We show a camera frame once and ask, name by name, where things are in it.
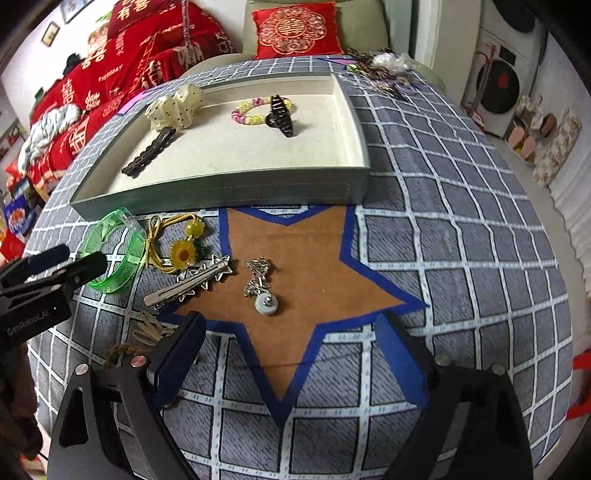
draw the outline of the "silver hair clip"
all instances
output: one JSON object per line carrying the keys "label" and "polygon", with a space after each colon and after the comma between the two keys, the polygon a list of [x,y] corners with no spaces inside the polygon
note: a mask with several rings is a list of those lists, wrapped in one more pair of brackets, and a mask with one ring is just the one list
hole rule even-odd
{"label": "silver hair clip", "polygon": [[263,257],[246,263],[246,267],[252,272],[252,277],[244,287],[244,296],[256,297],[256,310],[266,316],[273,315],[279,308],[279,302],[271,293],[271,285],[267,282],[267,274],[271,266],[271,263]]}
{"label": "silver hair clip", "polygon": [[204,263],[199,270],[191,272],[191,276],[179,281],[175,285],[164,287],[148,295],[144,299],[146,306],[151,307],[152,305],[162,304],[176,297],[184,300],[188,295],[195,295],[196,288],[201,287],[207,290],[211,279],[214,278],[216,281],[220,281],[224,275],[232,274],[229,255],[222,258],[212,255],[212,259],[208,260],[207,263],[209,265]]}

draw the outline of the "washing machine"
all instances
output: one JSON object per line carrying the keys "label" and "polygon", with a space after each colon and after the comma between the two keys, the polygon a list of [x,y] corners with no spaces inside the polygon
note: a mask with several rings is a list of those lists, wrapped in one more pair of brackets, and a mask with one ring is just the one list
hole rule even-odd
{"label": "washing machine", "polygon": [[543,27],[519,0],[483,0],[475,58],[462,105],[486,132],[502,137],[522,93],[530,93]]}

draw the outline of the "green bangle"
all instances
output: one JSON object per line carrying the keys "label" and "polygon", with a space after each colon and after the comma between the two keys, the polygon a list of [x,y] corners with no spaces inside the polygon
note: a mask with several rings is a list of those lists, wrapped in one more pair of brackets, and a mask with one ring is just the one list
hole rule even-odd
{"label": "green bangle", "polygon": [[90,288],[102,293],[113,293],[123,287],[138,271],[144,257],[146,233],[127,208],[111,212],[94,227],[86,240],[82,256],[100,252],[104,241],[121,225],[127,227],[131,233],[131,239],[122,262],[107,278],[87,283]]}

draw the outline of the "yellow and pink bracelet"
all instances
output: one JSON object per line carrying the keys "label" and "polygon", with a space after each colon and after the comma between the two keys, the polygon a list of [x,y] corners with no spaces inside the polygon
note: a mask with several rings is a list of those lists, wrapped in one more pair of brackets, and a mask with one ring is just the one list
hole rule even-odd
{"label": "yellow and pink bracelet", "polygon": [[[296,109],[296,106],[291,103],[287,98],[281,97],[285,103],[285,106],[289,110],[290,113],[293,113]],[[254,107],[261,106],[261,105],[270,105],[271,104],[271,97],[263,97],[263,98],[253,98],[248,102],[241,103],[232,110],[232,120],[234,120],[237,124],[241,125],[262,125],[265,123],[265,119],[267,118],[266,115],[246,115],[246,112],[252,110]]]}

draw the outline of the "tray rim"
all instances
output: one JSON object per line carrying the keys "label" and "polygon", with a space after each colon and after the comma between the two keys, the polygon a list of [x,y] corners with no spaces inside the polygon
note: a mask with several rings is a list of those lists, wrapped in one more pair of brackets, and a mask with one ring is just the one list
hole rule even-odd
{"label": "tray rim", "polygon": [[[355,170],[359,170],[359,171],[363,171],[365,170],[368,174],[369,171],[371,169],[371,162],[369,159],[369,151],[368,151],[368,146],[367,146],[367,142],[365,140],[365,134],[363,133],[363,129],[361,127],[361,121],[359,120],[359,116],[357,115],[356,111],[355,111],[355,107],[353,105],[353,103],[351,102],[351,99],[349,98],[349,96],[345,93],[345,91],[343,90],[343,86],[342,86],[342,81],[339,79],[338,75],[332,72],[281,72],[281,73],[271,73],[271,74],[265,74],[264,76],[261,76],[260,78],[257,77],[242,77],[242,78],[232,78],[232,79],[228,79],[228,80],[222,80],[220,82],[216,82],[216,83],[211,83],[207,86],[204,87],[200,87],[202,88],[203,92],[206,93],[210,90],[219,90],[219,89],[224,89],[224,88],[231,88],[232,86],[236,86],[236,85],[240,85],[242,83],[252,83],[252,82],[256,82],[256,81],[261,81],[263,80],[265,83],[270,83],[270,81],[273,80],[281,80],[281,79],[285,79],[285,78],[296,78],[296,77],[322,77],[324,79],[328,79],[328,78],[332,78],[334,82],[336,82],[342,93],[343,96],[345,97],[345,102],[346,105],[349,109],[349,112],[351,112],[351,117],[353,120],[353,124],[355,126],[355,130],[357,133],[358,138],[360,139],[360,148],[361,148],[361,153],[362,153],[362,159],[363,159],[363,164],[362,165],[356,165],[356,166],[326,166],[326,167],[281,167],[281,168],[261,168],[261,169],[257,169],[257,172],[264,172],[264,173],[269,173],[269,172],[273,172],[273,171],[290,171],[290,170],[302,170],[302,171],[314,171],[314,170],[323,170],[323,171],[327,171],[327,170],[350,170],[350,171],[355,171]],[[94,196],[90,196],[87,198],[78,198],[79,195],[81,194],[81,190],[85,187],[86,182],[90,180],[90,178],[92,177],[93,173],[95,172],[96,168],[98,167],[98,165],[100,164],[100,162],[104,159],[105,155],[111,150],[111,148],[113,147],[113,145],[115,144],[115,142],[117,142],[117,140],[119,139],[119,137],[121,135],[123,135],[125,133],[125,131],[131,127],[131,125],[141,116],[144,114],[145,110],[148,108],[149,103],[147,103],[146,105],[142,106],[138,112],[134,113],[132,116],[130,116],[130,118],[128,119],[128,121],[126,122],[126,124],[121,128],[121,130],[117,133],[117,135],[115,137],[113,137],[109,144],[106,145],[102,152],[98,155],[96,161],[92,164],[92,166],[87,170],[87,172],[84,175],[84,178],[82,178],[80,184],[76,187],[76,190],[74,191],[74,193],[72,194],[72,196],[70,197],[69,200],[69,205],[76,211],[78,211],[76,209],[77,206],[81,206],[81,205],[85,205],[89,202],[93,202],[95,200],[99,200],[99,199],[104,199],[106,197],[110,197],[110,196],[119,196],[121,194],[132,194],[133,192],[137,192],[140,190],[145,190],[146,188],[150,188],[150,187],[156,187],[156,186],[162,186],[165,184],[170,185],[171,187],[174,186],[175,183],[178,182],[184,182],[184,181],[190,181],[190,180],[195,180],[195,179],[206,179],[208,177],[223,177],[223,176],[229,176],[229,175],[236,175],[239,174],[240,172],[217,172],[217,173],[209,173],[209,174],[202,174],[202,175],[197,175],[197,176],[193,176],[193,177],[184,177],[182,179],[174,179],[174,180],[168,180],[168,181],[163,181],[163,182],[159,182],[159,183],[153,183],[153,184],[149,184],[149,185],[143,185],[143,186],[138,186],[134,189],[129,189],[129,190],[125,190],[123,192],[114,192],[114,193],[101,193],[99,195],[94,195]]]}

